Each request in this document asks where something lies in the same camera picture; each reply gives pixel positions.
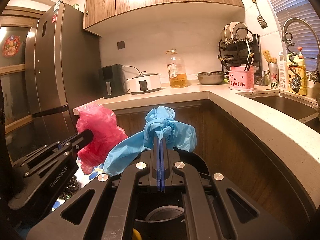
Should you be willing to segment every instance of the silver screw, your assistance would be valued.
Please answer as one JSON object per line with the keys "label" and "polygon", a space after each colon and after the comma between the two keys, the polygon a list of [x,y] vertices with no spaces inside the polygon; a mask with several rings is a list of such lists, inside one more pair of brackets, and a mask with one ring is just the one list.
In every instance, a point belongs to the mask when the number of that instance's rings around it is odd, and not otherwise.
{"label": "silver screw", "polygon": [[108,179],[109,179],[109,176],[108,176],[108,174],[105,174],[105,173],[102,173],[102,174],[100,174],[98,176],[98,180],[101,181],[101,182],[104,182],[104,181],[106,181]]}
{"label": "silver screw", "polygon": [[144,169],[146,166],[147,166],[147,165],[146,165],[145,163],[143,163],[143,162],[136,164],[136,167],[137,167],[139,170]]}
{"label": "silver screw", "polygon": [[215,173],[213,175],[215,180],[223,180],[224,176],[221,173]]}
{"label": "silver screw", "polygon": [[186,166],[183,162],[176,162],[175,164],[174,164],[174,166],[176,166],[176,168],[178,168],[178,169],[182,169],[182,168],[184,168],[184,166]]}

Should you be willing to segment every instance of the stainless steel sink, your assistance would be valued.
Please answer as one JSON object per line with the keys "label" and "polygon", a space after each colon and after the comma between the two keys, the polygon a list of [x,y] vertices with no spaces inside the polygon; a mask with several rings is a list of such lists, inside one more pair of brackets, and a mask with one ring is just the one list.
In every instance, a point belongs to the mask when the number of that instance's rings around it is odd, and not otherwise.
{"label": "stainless steel sink", "polygon": [[270,106],[320,133],[320,120],[318,118],[319,106],[317,104],[279,91],[239,93],[239,95],[248,97],[266,106]]}

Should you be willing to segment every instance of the coiled spring faucet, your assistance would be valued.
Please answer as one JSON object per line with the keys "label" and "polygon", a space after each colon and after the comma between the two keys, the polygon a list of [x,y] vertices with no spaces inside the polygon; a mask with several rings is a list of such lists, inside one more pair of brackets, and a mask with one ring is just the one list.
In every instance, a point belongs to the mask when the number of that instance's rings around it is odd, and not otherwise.
{"label": "coiled spring faucet", "polygon": [[318,35],[316,34],[315,30],[310,26],[309,23],[307,23],[306,21],[300,19],[300,18],[290,18],[288,19],[282,28],[282,41],[285,42],[287,44],[287,50],[289,51],[289,53],[291,53],[289,60],[292,62],[292,64],[289,65],[290,70],[294,73],[295,78],[293,78],[290,82],[290,88],[298,93],[300,88],[301,88],[301,79],[302,77],[300,75],[298,75],[296,73],[296,71],[292,68],[292,67],[297,67],[299,66],[299,64],[297,64],[294,61],[294,57],[297,56],[298,54],[291,51],[289,47],[291,46],[295,46],[295,42],[292,41],[293,36],[290,32],[287,32],[288,27],[291,23],[302,23],[303,25],[307,26],[309,28],[309,30],[312,32],[312,34],[314,35],[314,37],[316,38],[317,41],[317,45],[318,45],[318,51],[319,54],[317,56],[317,67],[315,69],[315,71],[313,71],[312,73],[310,73],[310,76],[308,76],[308,80],[313,81],[313,82],[320,82],[320,74],[319,74],[319,69],[318,69],[318,63],[320,62],[320,40]]}

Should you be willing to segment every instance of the countertop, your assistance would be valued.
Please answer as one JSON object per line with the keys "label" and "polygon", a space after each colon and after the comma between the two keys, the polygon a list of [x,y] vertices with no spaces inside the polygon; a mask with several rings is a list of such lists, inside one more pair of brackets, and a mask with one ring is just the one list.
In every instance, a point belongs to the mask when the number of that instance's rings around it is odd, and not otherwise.
{"label": "countertop", "polygon": [[[255,92],[275,91],[266,89],[268,87],[255,86]],[[162,90],[152,93],[126,94],[109,99],[101,98],[93,102],[111,110],[117,110],[210,99],[264,142],[293,172],[318,207],[320,205],[320,134],[292,117],[238,93],[243,92],[230,90],[229,84],[212,86],[191,84],[185,88],[163,87]],[[312,98],[290,92],[284,93],[316,104]],[[79,114],[76,109],[73,111],[74,114]]]}

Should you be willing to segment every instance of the rice cooker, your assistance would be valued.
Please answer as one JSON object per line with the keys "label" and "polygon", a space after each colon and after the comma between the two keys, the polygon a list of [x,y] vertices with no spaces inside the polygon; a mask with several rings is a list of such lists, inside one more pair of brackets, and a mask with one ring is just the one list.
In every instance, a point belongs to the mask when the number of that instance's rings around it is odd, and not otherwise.
{"label": "rice cooker", "polygon": [[144,94],[161,90],[160,75],[157,73],[144,73],[129,80],[130,93]]}

